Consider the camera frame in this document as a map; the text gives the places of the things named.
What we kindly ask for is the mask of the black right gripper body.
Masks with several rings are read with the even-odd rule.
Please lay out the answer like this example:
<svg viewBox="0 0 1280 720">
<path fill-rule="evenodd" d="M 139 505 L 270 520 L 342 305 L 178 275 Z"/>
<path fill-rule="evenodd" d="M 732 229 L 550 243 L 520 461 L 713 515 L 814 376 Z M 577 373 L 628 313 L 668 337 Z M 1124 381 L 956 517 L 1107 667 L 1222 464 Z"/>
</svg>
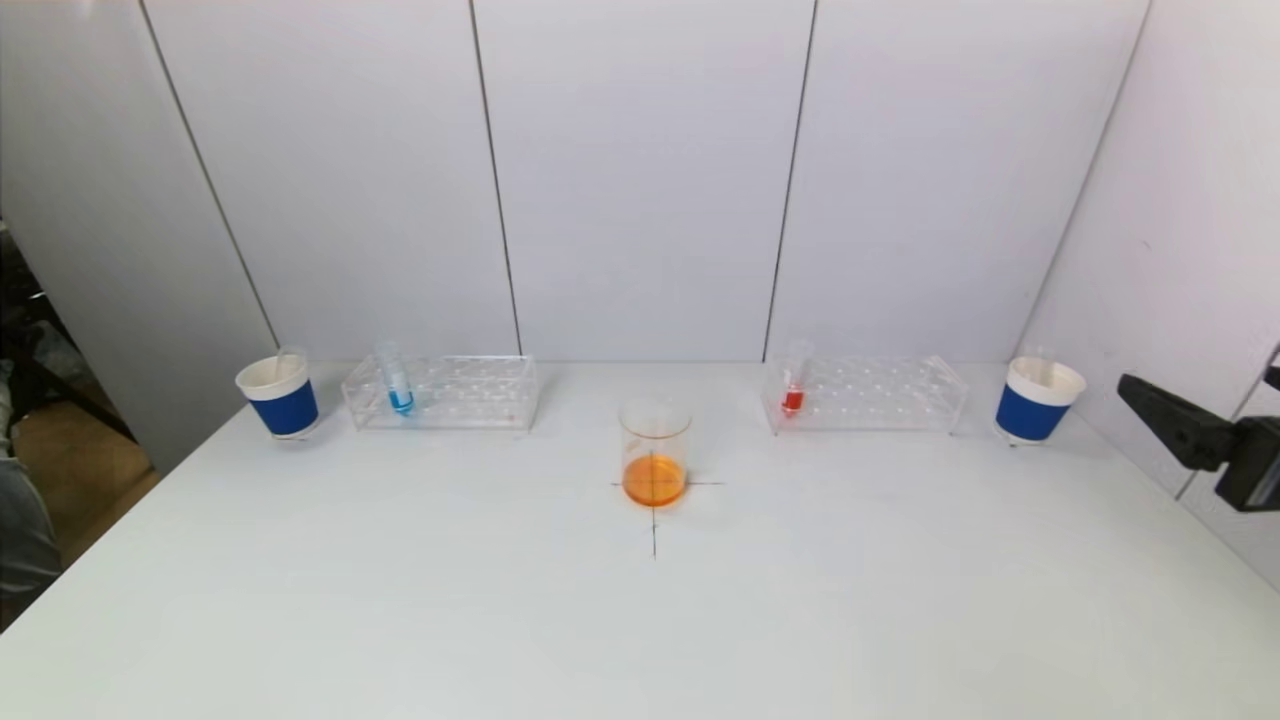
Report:
<svg viewBox="0 0 1280 720">
<path fill-rule="evenodd" d="M 1245 416 L 1233 425 L 1234 445 L 1216 495 L 1238 512 L 1279 510 L 1279 418 Z"/>
</svg>

